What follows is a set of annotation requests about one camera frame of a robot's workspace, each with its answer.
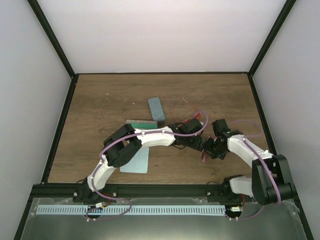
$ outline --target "black frame bar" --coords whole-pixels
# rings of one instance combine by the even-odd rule
[[[47,37],[49,38],[51,44],[53,45],[65,69],[70,75],[71,83],[70,83],[68,93],[65,99],[65,103],[62,109],[62,113],[60,115],[60,119],[54,135],[52,146],[48,155],[46,166],[41,179],[41,184],[36,184],[32,187],[29,199],[26,203],[25,210],[23,212],[20,224],[18,226],[18,229],[14,237],[15,240],[20,240],[22,237],[26,220],[28,218],[29,211],[32,205],[33,198],[73,198],[74,192],[77,186],[76,183],[48,183],[48,178],[49,178],[51,167],[56,155],[56,151],[61,138],[63,127],[68,115],[68,110],[69,110],[69,107],[73,98],[73,94],[77,85],[79,74],[75,74],[75,72],[73,71],[38,1],[37,0],[27,0],[27,1],[30,4],[32,10],[34,11],[34,14],[39,20],[43,30],[45,31]],[[271,153],[277,154],[277,151],[276,151],[276,148],[267,124],[267,120],[264,115],[257,90],[255,88],[253,75],[257,71],[260,63],[262,62],[264,56],[266,55],[268,49],[270,48],[273,40],[275,39],[277,33],[279,32],[281,26],[283,25],[285,19],[287,18],[295,2],[296,0],[287,0],[286,3],[284,4],[279,16],[277,17],[271,31],[269,32],[249,72],[132,72],[132,73],[126,73],[126,74],[247,74],[269,150]],[[82,73],[82,74],[123,74],[123,73]],[[197,197],[197,198],[207,198],[209,202],[220,202],[221,204],[224,204],[224,205],[234,204],[235,201],[241,202],[240,198],[235,199],[234,201],[222,199],[221,198],[222,196],[219,194],[220,193],[219,191],[221,190],[221,186],[214,185],[214,184],[212,185],[211,184],[207,184],[207,185],[203,185],[203,184],[202,185],[201,184],[190,184],[190,185],[106,184],[106,187],[104,188],[104,190],[106,192],[109,192],[110,194],[112,194],[113,192],[116,192],[118,197],[124,197],[124,198]],[[314,238],[312,236],[312,233],[311,233],[308,221],[306,219],[306,216],[304,214],[300,200],[297,197],[296,199],[294,199],[294,201],[297,207],[300,208],[299,217],[303,224],[303,228],[307,236],[307,239],[313,240]]]

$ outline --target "gray block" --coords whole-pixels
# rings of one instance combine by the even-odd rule
[[[148,103],[153,121],[157,121],[159,124],[164,123],[166,118],[159,97],[149,98]]]

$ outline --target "light blue board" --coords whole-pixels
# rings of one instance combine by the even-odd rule
[[[134,157],[120,167],[122,173],[146,174],[148,172],[149,148],[142,147]]]

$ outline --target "perforated rail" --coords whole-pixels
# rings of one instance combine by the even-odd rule
[[[37,215],[84,215],[88,205],[39,205]],[[90,211],[90,215],[118,215],[128,206],[110,205]],[[221,205],[134,205],[126,215],[198,215],[224,216],[226,208]]]

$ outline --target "brown wood surface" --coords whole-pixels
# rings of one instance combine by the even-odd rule
[[[49,176],[51,183],[76,182],[88,176],[99,161],[104,140],[126,120],[152,120],[148,99],[159,97],[165,124],[182,121],[194,112],[189,103],[209,114],[209,123],[260,118],[245,74],[97,74],[80,75]],[[234,124],[247,135],[259,133],[250,123]],[[211,124],[203,136],[213,135]],[[265,135],[251,141],[267,149]],[[251,175],[250,167],[228,153],[224,160],[201,161],[201,152],[185,148],[152,147],[148,172],[123,173],[117,169],[108,183],[206,184],[225,177]]]

